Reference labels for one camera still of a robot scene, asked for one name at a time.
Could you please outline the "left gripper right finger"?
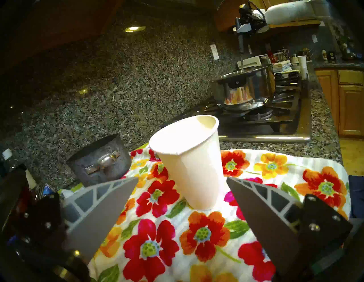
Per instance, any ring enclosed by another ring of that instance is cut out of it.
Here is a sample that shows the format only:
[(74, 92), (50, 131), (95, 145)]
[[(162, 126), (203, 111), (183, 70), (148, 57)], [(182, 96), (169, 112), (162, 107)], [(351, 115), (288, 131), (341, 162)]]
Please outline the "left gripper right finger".
[(265, 184), (228, 177), (227, 185), (248, 226), (276, 267), (276, 277), (298, 277), (298, 240), (303, 203)]

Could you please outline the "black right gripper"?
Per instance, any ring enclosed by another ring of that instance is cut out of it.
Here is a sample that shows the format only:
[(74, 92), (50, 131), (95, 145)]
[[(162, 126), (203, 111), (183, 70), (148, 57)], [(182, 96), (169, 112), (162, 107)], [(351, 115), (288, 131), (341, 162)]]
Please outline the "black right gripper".
[(259, 9), (255, 4), (242, 4), (238, 11), (240, 17), (235, 19), (235, 34), (252, 36), (269, 29), (265, 19), (265, 9)]

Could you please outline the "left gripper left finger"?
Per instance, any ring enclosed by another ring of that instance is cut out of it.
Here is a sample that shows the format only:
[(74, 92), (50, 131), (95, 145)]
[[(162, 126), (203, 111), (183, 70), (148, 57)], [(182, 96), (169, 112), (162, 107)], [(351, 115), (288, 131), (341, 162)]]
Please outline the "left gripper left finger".
[(66, 229), (62, 247), (77, 250), (89, 262), (123, 211), (138, 178), (124, 178), (89, 186), (65, 199), (61, 215)]

